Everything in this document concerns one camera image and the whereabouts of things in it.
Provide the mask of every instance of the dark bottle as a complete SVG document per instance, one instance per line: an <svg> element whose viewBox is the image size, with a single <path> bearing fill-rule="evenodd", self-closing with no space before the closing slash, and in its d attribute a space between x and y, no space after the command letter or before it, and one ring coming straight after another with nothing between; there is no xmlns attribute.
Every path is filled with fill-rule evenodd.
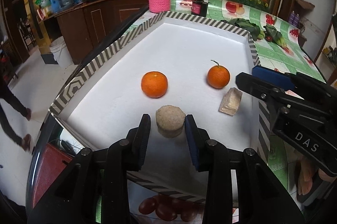
<svg viewBox="0 0 337 224"><path fill-rule="evenodd" d="M192 2L191 14L206 17L208 3L204 0L194 0Z"/></svg>

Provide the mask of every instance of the striped tray border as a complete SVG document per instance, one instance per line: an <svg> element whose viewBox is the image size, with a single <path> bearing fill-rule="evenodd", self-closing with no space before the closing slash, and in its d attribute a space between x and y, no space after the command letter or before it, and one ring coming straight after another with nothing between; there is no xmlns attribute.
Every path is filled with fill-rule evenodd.
<svg viewBox="0 0 337 224"><path fill-rule="evenodd" d="M85 68L83 68L59 93L59 95L56 97L54 102L49 107L49 112L52 114L52 116L54 116L57 120L60 120L58 117L60 112L66 107L67 103L73 98L75 93L85 84L87 80L90 79L92 75L95 74L96 71L100 69L100 67L104 65L104 63L109 61L114 55L116 55L123 47L125 47L128 43L130 43L134 38L136 38L138 35L140 35L145 30L153 26L155 23L161 21L165 17L204 24L246 37L248 40L248 45L250 48L254 66L261 64L257 54L256 47L254 45L254 41L248 31L210 18L179 12L162 12L157 14L153 18L150 18L149 20L145 21L144 23L134 28L133 30L129 31L128 33L122 35L118 40L113 42L105 50L99 53ZM267 110L265 103L260 100L259 135L258 135L257 152L261 156L261 158L266 162L269 154L269 136L270 136L269 112ZM154 190L159 193L163 193L177 198L182 198L185 200L190 200L197 203L204 203L205 201L204 198L202 197L193 196L190 194L182 193L170 187L158 185L158 183L153 183L152 181L144 177L138 176L138 174L135 173L132 174L128 173L128 178L131 181L136 182L137 184L140 184L150 190Z"/></svg>

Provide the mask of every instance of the wooden door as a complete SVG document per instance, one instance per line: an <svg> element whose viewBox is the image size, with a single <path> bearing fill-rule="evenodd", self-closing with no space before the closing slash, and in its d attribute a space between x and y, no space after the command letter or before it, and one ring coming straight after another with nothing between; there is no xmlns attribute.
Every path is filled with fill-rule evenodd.
<svg viewBox="0 0 337 224"><path fill-rule="evenodd" d="M1 8L8 39L17 58L17 63L15 63L15 60L12 60L14 62L13 65L23 63L29 58L29 53L17 27L12 0L2 0Z"/></svg>

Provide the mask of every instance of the purple bottle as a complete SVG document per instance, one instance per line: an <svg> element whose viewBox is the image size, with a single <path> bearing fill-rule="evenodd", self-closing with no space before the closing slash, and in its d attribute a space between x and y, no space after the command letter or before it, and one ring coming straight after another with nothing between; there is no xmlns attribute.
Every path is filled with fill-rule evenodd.
<svg viewBox="0 0 337 224"><path fill-rule="evenodd" d="M289 18L288 18L288 23L289 24L293 24L293 21L294 21L294 19L295 19L295 12L294 11L292 11L291 13L290 13L290 15L289 15Z"/></svg>
<svg viewBox="0 0 337 224"><path fill-rule="evenodd" d="M298 14L296 14L292 25L294 27L297 27L299 21L300 21L300 16Z"/></svg>

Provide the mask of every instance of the white bucket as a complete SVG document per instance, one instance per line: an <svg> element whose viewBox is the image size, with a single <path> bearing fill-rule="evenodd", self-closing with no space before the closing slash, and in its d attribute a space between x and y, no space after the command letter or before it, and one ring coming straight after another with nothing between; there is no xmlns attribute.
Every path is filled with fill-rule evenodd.
<svg viewBox="0 0 337 224"><path fill-rule="evenodd" d="M65 44L63 36L53 41L49 48L54 55L55 61L57 61L60 67L67 68L71 64L74 64L72 62L72 58L68 51L67 45Z"/></svg>

